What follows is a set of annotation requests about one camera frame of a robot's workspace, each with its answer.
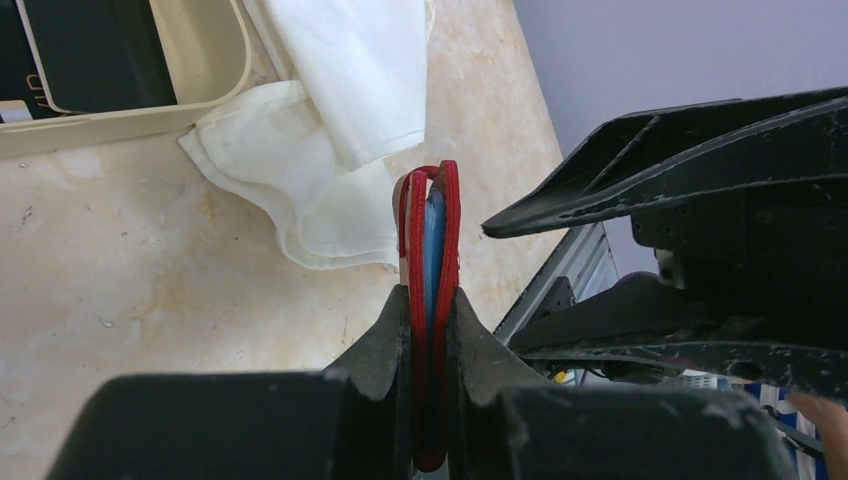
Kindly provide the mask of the red leather card holder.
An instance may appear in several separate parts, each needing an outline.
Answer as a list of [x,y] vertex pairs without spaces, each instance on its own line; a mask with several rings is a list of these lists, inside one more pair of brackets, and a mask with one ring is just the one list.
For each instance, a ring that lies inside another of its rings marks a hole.
[[400,283],[411,326],[412,462],[441,467],[448,448],[447,327],[459,285],[461,202],[458,165],[443,160],[403,175],[395,185]]

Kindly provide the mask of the beige plastic tray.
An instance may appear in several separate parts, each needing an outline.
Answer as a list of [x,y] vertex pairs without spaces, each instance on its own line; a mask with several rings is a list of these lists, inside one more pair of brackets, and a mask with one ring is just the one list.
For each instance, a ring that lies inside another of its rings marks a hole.
[[233,1],[5,1],[5,157],[187,127],[246,84]]

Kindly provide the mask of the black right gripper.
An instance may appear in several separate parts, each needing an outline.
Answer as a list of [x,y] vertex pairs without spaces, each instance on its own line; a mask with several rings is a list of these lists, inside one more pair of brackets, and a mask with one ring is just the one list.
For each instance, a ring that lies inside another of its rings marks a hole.
[[635,241],[673,253],[686,288],[699,292],[635,275],[528,324],[511,349],[846,401],[846,176],[844,87],[602,124],[535,190],[484,221],[484,233],[513,238],[635,213]]

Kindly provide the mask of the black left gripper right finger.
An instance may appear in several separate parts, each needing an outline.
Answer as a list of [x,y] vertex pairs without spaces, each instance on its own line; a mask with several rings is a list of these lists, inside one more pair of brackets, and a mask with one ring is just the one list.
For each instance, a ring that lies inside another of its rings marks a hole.
[[453,479],[791,479],[775,428],[738,393],[564,387],[479,321],[457,290],[447,327]]

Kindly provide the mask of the aluminium frame rail right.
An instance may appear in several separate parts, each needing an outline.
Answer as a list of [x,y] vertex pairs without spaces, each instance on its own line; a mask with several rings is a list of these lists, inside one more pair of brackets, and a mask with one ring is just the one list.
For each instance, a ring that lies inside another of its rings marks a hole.
[[528,324],[594,296],[618,280],[604,226],[594,223],[574,227],[519,294],[494,335],[507,344]]

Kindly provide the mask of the blue white striped shirt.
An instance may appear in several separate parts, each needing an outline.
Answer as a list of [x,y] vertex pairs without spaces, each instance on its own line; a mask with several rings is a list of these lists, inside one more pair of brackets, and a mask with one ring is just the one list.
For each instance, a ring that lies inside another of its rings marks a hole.
[[747,383],[742,390],[757,400],[775,423],[794,462],[799,479],[827,479],[827,467],[819,433],[814,424],[787,400],[789,391],[761,383]]

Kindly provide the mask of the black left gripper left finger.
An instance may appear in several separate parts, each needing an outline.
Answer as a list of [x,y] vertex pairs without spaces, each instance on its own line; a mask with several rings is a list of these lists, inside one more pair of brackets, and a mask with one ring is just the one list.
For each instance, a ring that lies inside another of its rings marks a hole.
[[85,403],[52,479],[408,479],[409,297],[318,371],[126,375]]

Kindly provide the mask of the white cloth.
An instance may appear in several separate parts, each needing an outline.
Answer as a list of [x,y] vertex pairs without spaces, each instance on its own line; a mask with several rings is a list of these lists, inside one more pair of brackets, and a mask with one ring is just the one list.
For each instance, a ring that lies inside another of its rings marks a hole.
[[426,130],[429,1],[249,1],[277,73],[198,120],[180,146],[264,210],[311,270],[398,264],[385,161]]

